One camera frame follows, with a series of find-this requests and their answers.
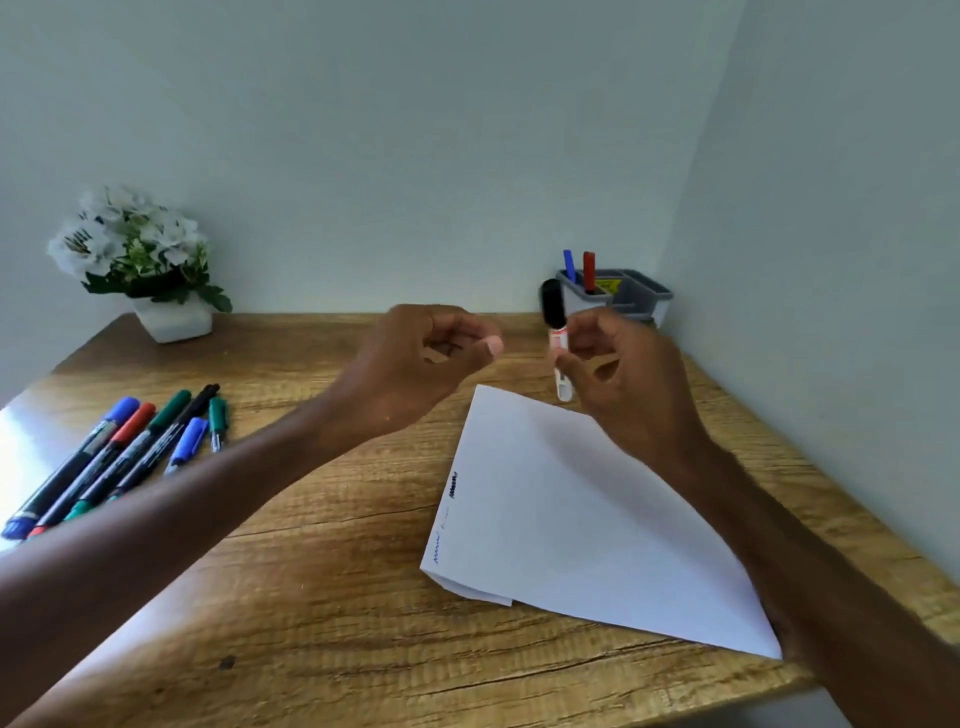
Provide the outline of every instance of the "white paper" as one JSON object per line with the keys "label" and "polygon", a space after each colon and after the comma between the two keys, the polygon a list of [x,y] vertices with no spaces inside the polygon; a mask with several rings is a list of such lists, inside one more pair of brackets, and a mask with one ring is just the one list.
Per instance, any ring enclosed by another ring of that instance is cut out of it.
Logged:
{"label": "white paper", "polygon": [[420,568],[445,589],[781,658],[742,565],[592,418],[480,385]]}

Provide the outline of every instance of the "wooden desk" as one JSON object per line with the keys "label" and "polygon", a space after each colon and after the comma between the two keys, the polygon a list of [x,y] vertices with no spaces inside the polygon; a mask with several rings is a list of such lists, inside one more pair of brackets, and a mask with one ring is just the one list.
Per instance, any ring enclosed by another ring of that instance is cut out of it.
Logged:
{"label": "wooden desk", "polygon": [[[218,381],[236,439],[323,390],[371,320],[222,316],[213,335],[160,347],[119,319],[0,413],[3,515],[119,396],[163,403]],[[415,427],[275,498],[16,725],[608,728],[810,685],[797,665],[466,601],[420,573],[472,385],[554,399],[538,317],[500,320],[507,351],[493,367]],[[689,374],[710,432],[764,487],[960,641],[960,593],[936,568],[692,363]]]}

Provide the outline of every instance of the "hand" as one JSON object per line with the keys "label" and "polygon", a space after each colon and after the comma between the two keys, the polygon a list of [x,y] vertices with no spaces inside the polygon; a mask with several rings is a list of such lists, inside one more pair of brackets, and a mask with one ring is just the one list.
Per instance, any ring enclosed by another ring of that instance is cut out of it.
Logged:
{"label": "hand", "polygon": [[[434,362],[427,350],[444,360]],[[412,425],[502,352],[496,324],[463,308],[396,305],[376,322],[324,399],[349,420],[358,439],[369,440]]]}
{"label": "hand", "polygon": [[[710,439],[697,414],[684,362],[670,339],[609,308],[567,320],[570,352],[550,353],[584,409],[625,452],[672,479]],[[592,372],[585,360],[619,358]]]}

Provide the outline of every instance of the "gray pen holder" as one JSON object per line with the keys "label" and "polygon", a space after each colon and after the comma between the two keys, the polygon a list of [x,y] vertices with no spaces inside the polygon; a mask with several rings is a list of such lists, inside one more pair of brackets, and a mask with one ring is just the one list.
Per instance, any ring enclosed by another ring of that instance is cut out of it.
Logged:
{"label": "gray pen holder", "polygon": [[597,289],[584,289],[584,272],[577,270],[577,279],[570,280],[566,271],[557,271],[557,279],[564,285],[564,308],[567,314],[608,305],[634,321],[653,319],[659,327],[666,316],[673,293],[666,286],[647,278],[630,268],[598,268]]}

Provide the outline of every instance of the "green marker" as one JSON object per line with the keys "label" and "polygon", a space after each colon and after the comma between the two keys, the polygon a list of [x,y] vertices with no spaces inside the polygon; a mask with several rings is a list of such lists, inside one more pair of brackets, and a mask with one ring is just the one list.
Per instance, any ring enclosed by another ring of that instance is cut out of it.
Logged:
{"label": "green marker", "polygon": [[210,400],[207,418],[210,420],[210,448],[220,452],[227,441],[227,403],[222,397]]}
{"label": "green marker", "polygon": [[150,449],[156,438],[162,435],[170,426],[170,423],[177,418],[186,404],[190,402],[190,397],[190,393],[185,389],[177,392],[166,403],[166,406],[150,420],[147,428],[137,435],[133,442],[113,461],[113,464],[81,494],[80,499],[73,504],[73,508],[64,520],[69,521],[77,518],[77,516],[100,505],[124,475],[136,465],[143,453]]}

